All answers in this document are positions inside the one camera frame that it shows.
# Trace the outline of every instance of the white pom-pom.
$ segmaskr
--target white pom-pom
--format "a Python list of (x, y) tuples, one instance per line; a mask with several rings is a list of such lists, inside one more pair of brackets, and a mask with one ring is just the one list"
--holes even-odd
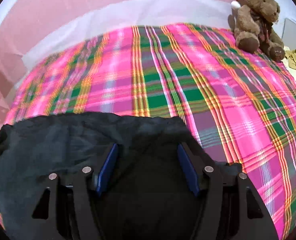
[(231, 8), (232, 8), (233, 10), (238, 10), (239, 8), (241, 8), (241, 5), (240, 5), (239, 2), (237, 2), (237, 1), (233, 1), (233, 2), (231, 2)]

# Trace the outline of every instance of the brown foot pad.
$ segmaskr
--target brown foot pad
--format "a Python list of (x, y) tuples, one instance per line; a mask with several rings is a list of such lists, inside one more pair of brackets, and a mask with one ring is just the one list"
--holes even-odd
[(270, 57), (274, 61), (281, 61), (285, 56), (285, 52), (281, 47), (272, 47), (270, 49)]
[(259, 44), (255, 38), (244, 38), (239, 42), (238, 48), (253, 54), (259, 48)]

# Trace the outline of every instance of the teddy bear arm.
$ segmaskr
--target teddy bear arm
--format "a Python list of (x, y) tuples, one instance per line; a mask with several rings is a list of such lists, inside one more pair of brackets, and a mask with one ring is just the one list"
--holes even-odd
[(256, 36), (260, 33), (259, 25), (254, 22), (250, 14), (250, 7), (243, 5), (238, 10), (237, 25), (240, 26), (240, 29), (254, 33)]
[(270, 40), (279, 44), (282, 48), (284, 47), (283, 41), (273, 29), (271, 30)]

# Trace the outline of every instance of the black cloth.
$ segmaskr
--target black cloth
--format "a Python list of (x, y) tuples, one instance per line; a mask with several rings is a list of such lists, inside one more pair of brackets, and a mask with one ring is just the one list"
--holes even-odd
[(176, 149), (197, 142), (179, 117), (62, 114), (6, 128), (0, 210), (10, 239), (33, 239), (36, 229), (27, 221), (50, 173), (76, 173), (110, 143), (119, 144), (119, 158), (108, 191), (96, 202), (106, 239), (190, 239), (201, 203), (188, 188)]

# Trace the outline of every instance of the teddy bear head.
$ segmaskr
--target teddy bear head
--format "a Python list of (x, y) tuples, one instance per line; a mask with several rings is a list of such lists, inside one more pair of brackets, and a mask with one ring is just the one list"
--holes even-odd
[(275, 0), (246, 0), (247, 5), (268, 22), (278, 21), (280, 7)]

